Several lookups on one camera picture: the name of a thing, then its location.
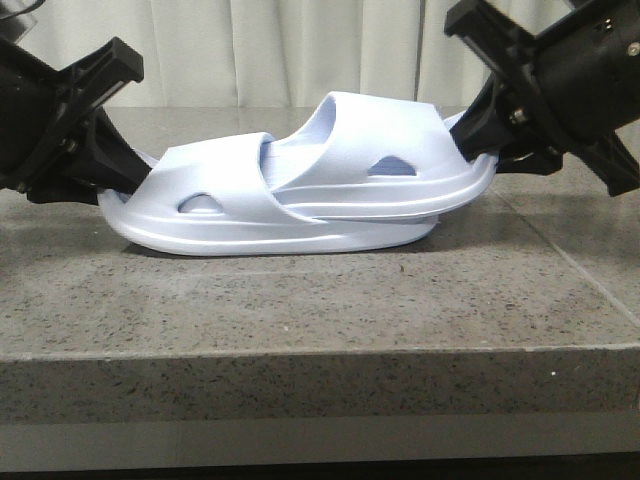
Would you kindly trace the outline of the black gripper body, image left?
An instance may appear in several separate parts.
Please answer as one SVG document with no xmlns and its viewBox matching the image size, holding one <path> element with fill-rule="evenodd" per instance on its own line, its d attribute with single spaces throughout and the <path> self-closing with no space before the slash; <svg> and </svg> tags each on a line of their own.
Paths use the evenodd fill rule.
<svg viewBox="0 0 640 480">
<path fill-rule="evenodd" d="M 83 122 L 130 82 L 142 56 L 119 38 L 56 70 L 1 42 L 1 186 L 36 204 L 94 205 L 103 188 L 74 178 Z"/>
</svg>

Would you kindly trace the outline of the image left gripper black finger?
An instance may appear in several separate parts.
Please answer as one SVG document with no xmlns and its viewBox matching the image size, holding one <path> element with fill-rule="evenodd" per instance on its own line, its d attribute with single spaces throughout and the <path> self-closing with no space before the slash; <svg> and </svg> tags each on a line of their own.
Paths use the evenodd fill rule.
<svg viewBox="0 0 640 480">
<path fill-rule="evenodd" d="M 133 194 L 151 167 L 133 150 L 103 107 L 83 122 L 74 178 L 98 188 Z"/>
</svg>

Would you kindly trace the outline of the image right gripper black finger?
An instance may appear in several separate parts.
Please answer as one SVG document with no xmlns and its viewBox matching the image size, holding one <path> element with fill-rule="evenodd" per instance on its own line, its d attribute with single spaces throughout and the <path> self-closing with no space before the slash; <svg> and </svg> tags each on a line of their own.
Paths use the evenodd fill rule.
<svg viewBox="0 0 640 480">
<path fill-rule="evenodd" d="M 450 128 L 450 134 L 471 163 L 481 154 L 495 154 L 503 161 L 523 156 L 520 130 L 523 106 L 514 91 L 496 74 L 491 74 L 480 93 Z"/>
</svg>

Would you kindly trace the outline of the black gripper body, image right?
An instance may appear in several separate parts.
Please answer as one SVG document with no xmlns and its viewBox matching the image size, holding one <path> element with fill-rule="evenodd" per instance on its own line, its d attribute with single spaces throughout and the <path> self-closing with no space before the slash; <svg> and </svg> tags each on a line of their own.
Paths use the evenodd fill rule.
<svg viewBox="0 0 640 480">
<path fill-rule="evenodd" d="M 639 4 L 570 6 L 533 35 L 487 1 L 459 1 L 444 32 L 469 47 L 523 106 L 523 156 L 497 155 L 498 172 L 550 175 L 571 153 L 609 195 L 621 195 L 639 187 L 639 163 L 616 134 L 639 118 Z"/>
</svg>

